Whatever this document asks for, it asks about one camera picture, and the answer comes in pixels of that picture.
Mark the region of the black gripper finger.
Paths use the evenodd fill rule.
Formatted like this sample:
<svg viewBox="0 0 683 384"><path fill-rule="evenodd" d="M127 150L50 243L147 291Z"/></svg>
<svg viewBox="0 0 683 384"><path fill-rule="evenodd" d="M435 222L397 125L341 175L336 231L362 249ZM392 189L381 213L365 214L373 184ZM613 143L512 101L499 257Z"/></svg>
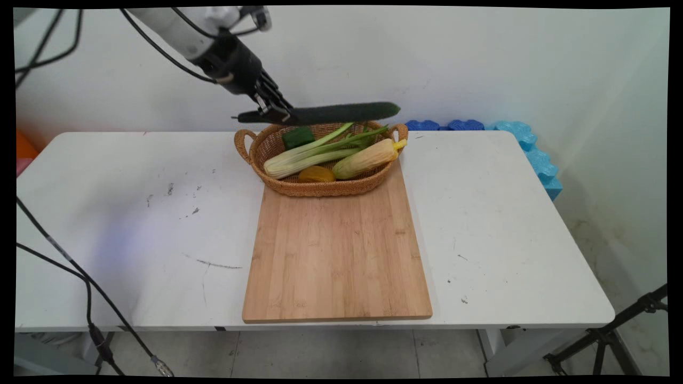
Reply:
<svg viewBox="0 0 683 384"><path fill-rule="evenodd" d="M264 91L265 97L270 105L285 110L291 110L293 108L293 106L284 98L283 94L280 92L280 88L267 72L261 73L261 89Z"/></svg>
<svg viewBox="0 0 683 384"><path fill-rule="evenodd" d="M276 106L270 105L265 97L256 93L254 95L258 109L256 116L253 118L254 123L271 123L271 124L296 124L297 117L291 110L285 110Z"/></svg>

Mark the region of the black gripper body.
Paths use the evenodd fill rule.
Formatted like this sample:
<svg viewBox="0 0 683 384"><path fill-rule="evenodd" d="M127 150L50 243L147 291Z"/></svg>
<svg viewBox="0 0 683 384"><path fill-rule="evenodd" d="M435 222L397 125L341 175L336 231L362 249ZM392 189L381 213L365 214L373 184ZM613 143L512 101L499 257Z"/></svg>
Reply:
<svg viewBox="0 0 683 384"><path fill-rule="evenodd" d="M261 89L261 73L266 72L263 63L229 31L220 31L208 49L191 63L234 95L247 95L256 102L256 93L265 94Z"/></svg>

